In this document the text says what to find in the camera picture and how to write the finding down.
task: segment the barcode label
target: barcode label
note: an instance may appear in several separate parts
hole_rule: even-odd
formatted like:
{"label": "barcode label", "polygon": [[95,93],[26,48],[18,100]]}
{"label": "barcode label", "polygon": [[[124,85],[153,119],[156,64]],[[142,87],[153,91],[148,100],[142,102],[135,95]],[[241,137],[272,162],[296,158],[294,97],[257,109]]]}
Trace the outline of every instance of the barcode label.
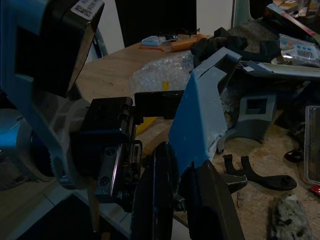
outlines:
{"label": "barcode label", "polygon": [[91,20],[102,4],[102,0],[80,0],[71,8],[71,11],[84,19]]}

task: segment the blue plastic piece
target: blue plastic piece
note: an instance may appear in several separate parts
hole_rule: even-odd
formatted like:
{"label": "blue plastic piece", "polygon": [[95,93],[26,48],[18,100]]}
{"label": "blue plastic piece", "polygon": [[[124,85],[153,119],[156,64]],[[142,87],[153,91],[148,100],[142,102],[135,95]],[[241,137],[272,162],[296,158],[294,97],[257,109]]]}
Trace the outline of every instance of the blue plastic piece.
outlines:
{"label": "blue plastic piece", "polygon": [[141,41],[143,46],[160,46],[160,41],[158,36],[148,36]]}
{"label": "blue plastic piece", "polygon": [[218,83],[230,76],[215,67],[223,58],[229,58],[235,68],[241,56],[221,48],[195,68],[175,114],[169,131],[169,143],[180,176],[192,162],[197,168],[211,159],[216,152],[218,140],[228,129]]}

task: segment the dark doorway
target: dark doorway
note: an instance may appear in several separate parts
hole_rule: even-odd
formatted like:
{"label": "dark doorway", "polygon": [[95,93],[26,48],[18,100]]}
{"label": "dark doorway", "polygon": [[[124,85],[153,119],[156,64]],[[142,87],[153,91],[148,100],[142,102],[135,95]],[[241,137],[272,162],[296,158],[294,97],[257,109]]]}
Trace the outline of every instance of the dark doorway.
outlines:
{"label": "dark doorway", "polygon": [[125,47],[159,34],[194,32],[196,0],[115,0]]}

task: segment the sticker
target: sticker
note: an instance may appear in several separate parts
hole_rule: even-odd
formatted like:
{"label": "sticker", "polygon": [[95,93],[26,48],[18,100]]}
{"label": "sticker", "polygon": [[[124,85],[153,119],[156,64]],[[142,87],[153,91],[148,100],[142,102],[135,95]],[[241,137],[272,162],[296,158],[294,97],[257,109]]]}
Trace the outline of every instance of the sticker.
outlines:
{"label": "sticker", "polygon": [[102,0],[80,0],[71,11],[84,19],[91,20],[104,2]]}
{"label": "sticker", "polygon": [[295,46],[295,53],[299,58],[307,60],[316,60],[318,58],[316,51],[313,46]]}

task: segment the gray plastic part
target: gray plastic part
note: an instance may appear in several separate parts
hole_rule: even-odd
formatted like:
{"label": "gray plastic part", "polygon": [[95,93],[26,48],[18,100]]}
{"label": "gray plastic part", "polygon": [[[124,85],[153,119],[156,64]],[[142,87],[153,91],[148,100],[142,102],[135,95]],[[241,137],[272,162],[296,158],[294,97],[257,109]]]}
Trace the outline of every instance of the gray plastic part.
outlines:
{"label": "gray plastic part", "polygon": [[217,152],[222,153],[225,142],[233,138],[247,138],[259,143],[275,117],[277,109],[276,95],[245,96],[240,101],[239,117],[234,128],[229,129],[220,138]]}

